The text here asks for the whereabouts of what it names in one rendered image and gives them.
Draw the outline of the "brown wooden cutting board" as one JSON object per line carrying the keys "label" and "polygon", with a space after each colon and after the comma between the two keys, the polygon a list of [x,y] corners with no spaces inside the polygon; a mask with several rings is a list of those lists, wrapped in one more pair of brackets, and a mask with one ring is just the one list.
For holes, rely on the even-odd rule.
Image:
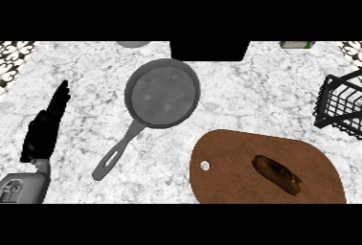
{"label": "brown wooden cutting board", "polygon": [[[288,194],[255,171],[263,155],[301,178],[301,192]],[[334,165],[310,144],[232,130],[208,132],[193,146],[189,182],[202,203],[316,204],[345,202]]]}

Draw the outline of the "black appliance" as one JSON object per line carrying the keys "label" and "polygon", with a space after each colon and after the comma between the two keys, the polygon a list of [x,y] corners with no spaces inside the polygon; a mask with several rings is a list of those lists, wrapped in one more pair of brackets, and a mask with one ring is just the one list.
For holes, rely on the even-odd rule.
{"label": "black appliance", "polygon": [[171,58],[181,61],[241,61],[248,41],[171,41]]}

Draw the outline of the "grey round object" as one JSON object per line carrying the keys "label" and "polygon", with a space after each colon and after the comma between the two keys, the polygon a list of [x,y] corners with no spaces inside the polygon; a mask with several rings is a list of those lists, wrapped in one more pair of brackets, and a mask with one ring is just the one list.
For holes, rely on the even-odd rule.
{"label": "grey round object", "polygon": [[146,46],[150,41],[116,41],[115,43],[124,48],[134,49]]}

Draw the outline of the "beige and green box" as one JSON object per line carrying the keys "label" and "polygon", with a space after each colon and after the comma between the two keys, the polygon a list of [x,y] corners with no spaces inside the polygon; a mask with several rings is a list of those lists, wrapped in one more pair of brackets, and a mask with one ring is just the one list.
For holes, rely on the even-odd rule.
{"label": "beige and green box", "polygon": [[316,41],[280,41],[282,49],[310,49]]}

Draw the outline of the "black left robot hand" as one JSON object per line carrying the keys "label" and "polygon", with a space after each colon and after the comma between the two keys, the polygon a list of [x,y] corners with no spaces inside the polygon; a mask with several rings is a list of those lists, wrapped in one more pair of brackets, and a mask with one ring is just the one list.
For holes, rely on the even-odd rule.
{"label": "black left robot hand", "polygon": [[47,109],[40,111],[28,124],[19,156],[22,163],[29,163],[35,159],[47,159],[53,153],[59,123],[69,98],[68,81],[63,80],[51,95]]}

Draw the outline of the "brown croissant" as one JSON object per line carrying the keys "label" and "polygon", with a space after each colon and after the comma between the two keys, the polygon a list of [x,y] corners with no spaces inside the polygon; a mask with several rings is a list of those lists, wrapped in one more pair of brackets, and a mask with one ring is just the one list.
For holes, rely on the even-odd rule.
{"label": "brown croissant", "polygon": [[303,180],[292,171],[264,155],[255,155],[251,165],[258,174],[292,196],[301,192]]}

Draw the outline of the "grey frying pan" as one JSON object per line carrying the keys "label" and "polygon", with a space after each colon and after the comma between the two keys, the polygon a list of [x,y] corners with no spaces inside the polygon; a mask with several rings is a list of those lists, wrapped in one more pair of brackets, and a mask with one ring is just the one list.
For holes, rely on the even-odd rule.
{"label": "grey frying pan", "polygon": [[199,96],[199,79],[186,63],[173,58],[159,58],[139,67],[124,89],[124,104],[133,122],[91,172],[96,181],[108,175],[128,142],[142,130],[146,127],[173,127],[189,118]]}

